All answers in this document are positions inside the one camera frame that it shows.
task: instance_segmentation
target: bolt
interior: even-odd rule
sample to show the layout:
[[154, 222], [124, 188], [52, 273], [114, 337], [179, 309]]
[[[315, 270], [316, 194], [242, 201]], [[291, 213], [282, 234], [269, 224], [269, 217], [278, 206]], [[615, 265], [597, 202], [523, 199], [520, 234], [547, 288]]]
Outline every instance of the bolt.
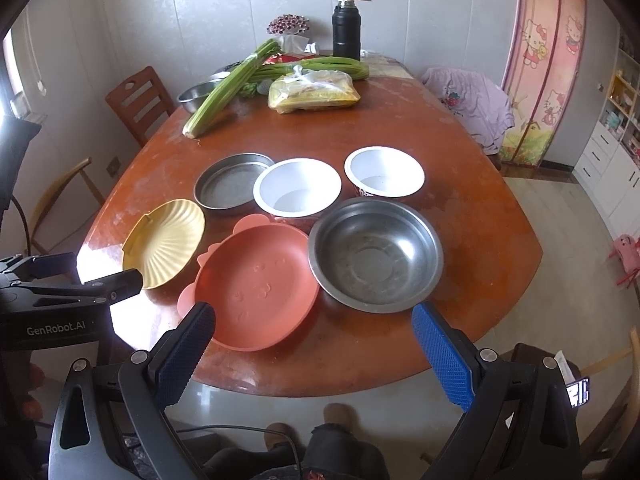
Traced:
[[77, 361], [74, 362], [73, 369], [75, 372], [81, 372], [86, 368], [86, 366], [87, 366], [86, 359], [78, 359]]
[[147, 353], [144, 350], [137, 350], [131, 354], [131, 362], [135, 365], [139, 365], [146, 361]]
[[542, 359], [542, 364], [545, 365], [545, 367], [549, 368], [550, 370], [553, 370], [558, 366], [558, 363], [556, 362], [556, 360], [548, 356]]
[[493, 363], [498, 358], [498, 354], [490, 348], [483, 348], [480, 351], [480, 358], [482, 359], [482, 361]]

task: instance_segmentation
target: black pants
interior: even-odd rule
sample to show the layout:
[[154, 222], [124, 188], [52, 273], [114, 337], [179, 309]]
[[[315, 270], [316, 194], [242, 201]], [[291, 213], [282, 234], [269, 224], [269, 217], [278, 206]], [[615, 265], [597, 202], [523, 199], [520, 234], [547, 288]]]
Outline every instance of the black pants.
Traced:
[[[293, 464], [293, 451], [287, 443], [265, 452], [228, 447], [205, 463], [204, 473], [211, 480], [250, 480], [269, 469]], [[373, 444], [359, 441], [338, 424], [323, 424], [312, 431], [302, 465], [362, 480], [389, 480], [380, 450]]]

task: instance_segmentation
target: blue gripper pad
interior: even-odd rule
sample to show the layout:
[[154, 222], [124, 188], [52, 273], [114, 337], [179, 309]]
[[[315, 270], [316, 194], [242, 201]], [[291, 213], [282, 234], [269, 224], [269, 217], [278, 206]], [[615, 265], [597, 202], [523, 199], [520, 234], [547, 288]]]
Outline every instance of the blue gripper pad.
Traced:
[[149, 365], [154, 369], [154, 400], [164, 410], [180, 400], [216, 327], [209, 303], [197, 303], [165, 340]]
[[441, 316], [437, 317], [440, 319], [422, 303], [414, 306], [411, 316], [414, 335], [450, 402], [468, 412], [475, 395], [472, 371], [445, 332], [451, 332], [452, 328]]

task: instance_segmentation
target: table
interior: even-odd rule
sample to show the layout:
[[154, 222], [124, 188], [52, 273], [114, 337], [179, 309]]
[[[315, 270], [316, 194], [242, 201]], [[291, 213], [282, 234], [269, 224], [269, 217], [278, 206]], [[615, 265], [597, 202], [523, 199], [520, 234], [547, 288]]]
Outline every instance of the table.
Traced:
[[[447, 321], [471, 340], [482, 337], [526, 290], [542, 258], [529, 221], [491, 162], [437, 99], [412, 79], [372, 77], [356, 83], [353, 108], [279, 115], [264, 98], [236, 100], [199, 140], [182, 136], [181, 108], [164, 123], [116, 184], [78, 255], [83, 281], [121, 269], [121, 246], [136, 221], [168, 200], [193, 198], [198, 176], [233, 153], [276, 161], [297, 156], [331, 164], [342, 177], [340, 200], [354, 194], [344, 159], [363, 146], [392, 146], [423, 166], [423, 188], [406, 202], [435, 227], [444, 272], [430, 296]], [[197, 254], [222, 240], [237, 217], [206, 212]], [[166, 285], [111, 307], [116, 333], [149, 349], [180, 321], [175, 304], [197, 272], [195, 258]], [[327, 396], [364, 390], [429, 367], [410, 311], [352, 310], [320, 291], [302, 325], [278, 345], [233, 352], [210, 343], [194, 378], [249, 394]]]

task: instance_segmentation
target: blue textured pad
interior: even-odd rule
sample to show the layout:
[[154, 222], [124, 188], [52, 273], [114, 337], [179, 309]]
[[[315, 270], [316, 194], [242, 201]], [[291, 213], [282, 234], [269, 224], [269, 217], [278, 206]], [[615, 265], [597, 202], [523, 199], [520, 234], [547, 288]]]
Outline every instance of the blue textured pad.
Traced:
[[[187, 314], [182, 322], [186, 322], [188, 318], [190, 316]], [[213, 307], [207, 304], [207, 308], [198, 313], [156, 372], [154, 400], [159, 410], [162, 411], [180, 400], [198, 361], [213, 337], [215, 327]]]
[[471, 370], [423, 304], [414, 306], [411, 323], [450, 402], [468, 412], [474, 400]]

